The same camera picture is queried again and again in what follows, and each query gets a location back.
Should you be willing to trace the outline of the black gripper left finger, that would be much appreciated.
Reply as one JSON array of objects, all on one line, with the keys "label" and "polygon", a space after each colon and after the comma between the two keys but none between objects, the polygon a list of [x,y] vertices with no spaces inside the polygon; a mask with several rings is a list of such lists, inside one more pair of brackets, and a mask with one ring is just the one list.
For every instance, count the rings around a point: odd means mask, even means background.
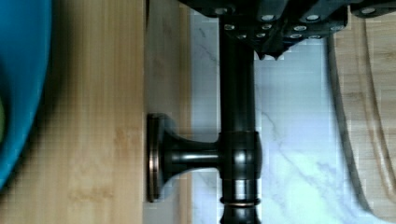
[{"label": "black gripper left finger", "polygon": [[347,26],[347,0],[178,0],[262,58],[279,57],[305,39],[326,38]]}]

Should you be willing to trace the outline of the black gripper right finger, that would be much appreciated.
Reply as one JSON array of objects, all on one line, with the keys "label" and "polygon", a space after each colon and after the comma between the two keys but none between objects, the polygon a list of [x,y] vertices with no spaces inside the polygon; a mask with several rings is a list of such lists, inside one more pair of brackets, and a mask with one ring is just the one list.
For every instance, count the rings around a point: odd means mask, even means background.
[{"label": "black gripper right finger", "polygon": [[350,5],[351,13],[363,19],[383,16],[396,11],[396,0],[362,0]]}]

